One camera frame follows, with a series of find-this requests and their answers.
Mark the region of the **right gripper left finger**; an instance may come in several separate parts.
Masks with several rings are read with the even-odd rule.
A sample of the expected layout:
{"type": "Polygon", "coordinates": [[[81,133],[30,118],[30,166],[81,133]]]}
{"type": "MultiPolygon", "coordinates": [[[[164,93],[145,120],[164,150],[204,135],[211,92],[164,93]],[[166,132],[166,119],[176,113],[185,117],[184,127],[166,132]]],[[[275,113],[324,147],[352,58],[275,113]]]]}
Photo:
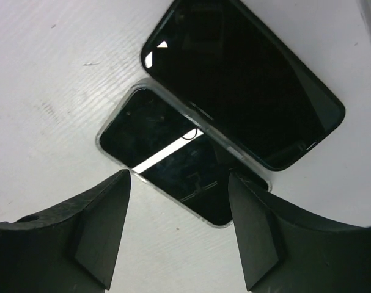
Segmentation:
{"type": "Polygon", "coordinates": [[[104,292],[111,287],[130,200],[120,170],[16,222],[0,222],[0,292],[104,292]]]}

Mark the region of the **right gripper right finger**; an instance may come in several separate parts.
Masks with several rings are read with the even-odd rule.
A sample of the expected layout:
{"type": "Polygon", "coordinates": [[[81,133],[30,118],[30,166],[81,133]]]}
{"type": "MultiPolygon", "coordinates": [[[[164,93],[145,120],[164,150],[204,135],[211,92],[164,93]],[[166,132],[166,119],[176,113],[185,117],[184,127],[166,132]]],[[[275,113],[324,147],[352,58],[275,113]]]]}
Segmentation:
{"type": "Polygon", "coordinates": [[[371,227],[313,214],[237,173],[228,191],[249,292],[371,292],[371,227]]]}

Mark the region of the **black phone clear case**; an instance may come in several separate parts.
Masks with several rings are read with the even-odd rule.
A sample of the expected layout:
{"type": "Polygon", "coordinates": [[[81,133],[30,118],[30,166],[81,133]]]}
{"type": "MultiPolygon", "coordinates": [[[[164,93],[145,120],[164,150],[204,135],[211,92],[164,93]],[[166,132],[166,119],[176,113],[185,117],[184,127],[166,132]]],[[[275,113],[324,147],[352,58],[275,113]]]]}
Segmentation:
{"type": "Polygon", "coordinates": [[[269,182],[179,112],[168,92],[144,78],[125,93],[97,134],[97,146],[145,183],[214,228],[232,223],[229,175],[269,182]]]}

